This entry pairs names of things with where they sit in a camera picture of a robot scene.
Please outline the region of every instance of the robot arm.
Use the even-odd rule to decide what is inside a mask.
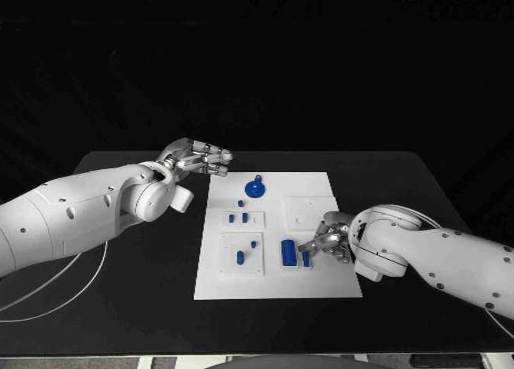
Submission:
[[[0,205],[0,277],[99,246],[168,206],[184,212],[194,196],[178,181],[188,171],[224,176],[227,168],[214,163],[231,158],[181,138],[155,161],[57,178]]]
[[[379,205],[355,217],[331,212],[325,231],[299,251],[322,248],[337,253],[350,246],[354,270],[371,281],[402,277],[407,264],[426,283],[471,304],[514,320],[514,249],[448,228],[420,231],[420,219],[390,205]]]

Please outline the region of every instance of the black table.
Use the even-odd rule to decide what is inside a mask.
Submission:
[[[81,173],[154,160],[156,151],[90,152]],[[464,221],[422,160],[409,152],[236,152],[230,171],[327,171],[341,211],[400,204],[445,227]],[[376,283],[358,276],[363,298],[194,301],[208,176],[184,214],[165,212],[109,241],[100,274],[79,298],[32,321],[0,324],[0,357],[456,353],[514,351],[482,308],[435,290],[409,268]],[[89,281],[103,246],[1,319],[30,317],[63,303]],[[20,270],[0,284],[0,306],[31,291],[70,258]],[[514,333],[514,322],[498,318]]]

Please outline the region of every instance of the robotic hand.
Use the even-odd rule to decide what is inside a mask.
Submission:
[[[422,220],[435,229],[420,231]],[[426,283],[471,304],[514,320],[514,249],[461,231],[442,228],[425,215],[379,205],[357,216],[325,213],[315,238],[298,251],[322,249],[371,281],[402,277],[407,264]]]
[[[182,213],[194,195],[177,183],[190,171],[226,176],[214,163],[231,159],[229,150],[181,138],[155,161],[57,178],[0,205],[0,277],[99,246],[168,206]]]

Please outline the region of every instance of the blue block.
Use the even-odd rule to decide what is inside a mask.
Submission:
[[[237,252],[237,264],[239,265],[243,264],[243,252],[242,251]]]
[[[298,261],[295,259],[295,245],[292,240],[280,241],[280,257],[282,265],[285,267],[295,267],[298,265]]]
[[[301,256],[304,258],[304,267],[309,267],[309,252],[308,251],[304,251],[301,253]]]

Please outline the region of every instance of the blue object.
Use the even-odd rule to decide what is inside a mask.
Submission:
[[[298,265],[298,261],[295,259],[295,245],[292,240],[280,241],[280,257],[282,265],[285,267],[295,267]]]
[[[255,181],[250,181],[244,187],[246,195],[250,198],[259,198],[265,194],[265,185],[262,184],[260,175],[255,177]]]
[[[237,252],[237,264],[239,265],[243,264],[243,252],[242,251]]]
[[[304,251],[301,257],[304,258],[304,267],[309,267],[309,252]]]

